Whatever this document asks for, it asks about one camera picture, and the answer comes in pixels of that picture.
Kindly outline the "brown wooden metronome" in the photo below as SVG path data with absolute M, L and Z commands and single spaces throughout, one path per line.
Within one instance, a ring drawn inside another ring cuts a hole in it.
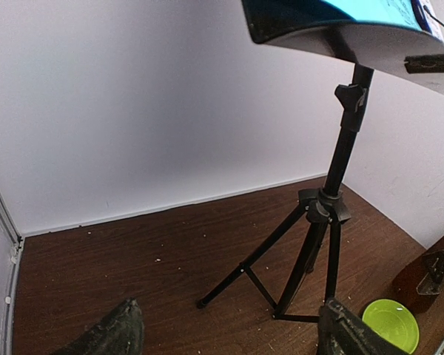
M 444 236 L 426 252 L 405 266 L 392 281 L 395 299 L 407 307 L 407 309 L 413 314 L 421 314 L 426 312 L 440 295 L 421 296 L 417 293 L 417 286 L 426 275 L 426 268 L 423 265 L 422 257 L 428 253 L 441 249 L 444 249 Z

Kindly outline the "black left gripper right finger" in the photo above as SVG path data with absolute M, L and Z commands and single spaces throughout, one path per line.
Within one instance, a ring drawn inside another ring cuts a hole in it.
M 334 297 L 320 307 L 317 354 L 403 354 Z

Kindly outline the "blue sheet music paper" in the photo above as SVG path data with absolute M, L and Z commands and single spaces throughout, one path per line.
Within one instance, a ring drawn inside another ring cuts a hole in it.
M 393 24 L 420 30 L 411 1 L 403 0 L 326 0 L 356 21 Z

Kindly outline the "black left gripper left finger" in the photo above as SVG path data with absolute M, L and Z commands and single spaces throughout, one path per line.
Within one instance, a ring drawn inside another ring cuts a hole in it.
M 142 354 L 143 346 L 143 315 L 137 300 L 129 298 L 53 354 Z

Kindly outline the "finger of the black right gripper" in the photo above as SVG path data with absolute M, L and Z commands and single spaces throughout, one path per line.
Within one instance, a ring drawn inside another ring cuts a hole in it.
M 438 295 L 444 283 L 444 249 L 426 254 L 422 262 L 426 274 L 417 286 L 417 293 L 421 296 Z

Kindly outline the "lavender paper sheet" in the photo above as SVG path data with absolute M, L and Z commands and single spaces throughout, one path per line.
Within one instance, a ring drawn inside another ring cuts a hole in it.
M 411 0 L 411 7 L 416 22 L 421 30 L 430 33 L 433 37 L 444 41 L 441 25 L 437 20 L 432 3 L 428 0 Z

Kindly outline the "black perforated music stand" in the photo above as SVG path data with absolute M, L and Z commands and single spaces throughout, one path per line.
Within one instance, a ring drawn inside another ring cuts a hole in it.
M 444 41 L 421 28 L 356 21 L 324 1 L 244 1 L 242 6 L 254 43 L 340 59 L 352 63 L 354 71 L 351 83 L 334 91 L 343 114 L 323 186 L 300 190 L 294 210 L 197 307 L 205 308 L 246 274 L 272 307 L 275 319 L 314 323 L 318 317 L 289 314 L 288 308 L 305 276 L 313 271 L 324 240 L 329 241 L 325 296 L 336 293 L 341 229 L 351 217 L 340 187 L 366 113 L 373 75 L 385 72 L 444 95 Z M 286 286 L 275 300 L 252 267 L 301 218 L 309 221 L 309 229 Z

